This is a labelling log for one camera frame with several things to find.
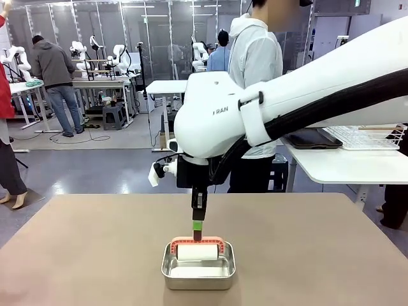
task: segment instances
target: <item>hood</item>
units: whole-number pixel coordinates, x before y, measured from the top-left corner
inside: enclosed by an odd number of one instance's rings
[[[229,35],[236,38],[243,30],[251,26],[263,27],[264,29],[268,30],[268,26],[263,21],[251,18],[251,16],[246,13],[241,17],[234,18],[232,20]]]
[[[36,50],[39,50],[39,49],[48,50],[52,48],[52,44],[47,40],[40,40],[34,45],[33,48]]]

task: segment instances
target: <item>lint roller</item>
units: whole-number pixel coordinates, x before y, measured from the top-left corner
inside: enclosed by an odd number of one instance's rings
[[[217,260],[224,250],[225,242],[220,237],[204,237],[199,242],[193,237],[177,237],[170,244],[170,252],[179,261]]]

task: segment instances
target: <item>cardboard box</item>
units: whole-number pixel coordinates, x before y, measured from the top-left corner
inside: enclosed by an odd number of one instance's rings
[[[170,139],[174,138],[174,133],[170,133]],[[166,135],[163,132],[160,132],[160,149],[165,149],[167,148],[166,145]]]

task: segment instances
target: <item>white jacket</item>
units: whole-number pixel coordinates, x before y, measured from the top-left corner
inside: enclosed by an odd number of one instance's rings
[[[230,36],[234,42],[229,56],[230,77],[242,88],[280,77],[283,71],[282,49],[276,36],[259,19],[244,14],[234,18]],[[275,155],[276,142],[253,147],[242,158],[259,159]]]

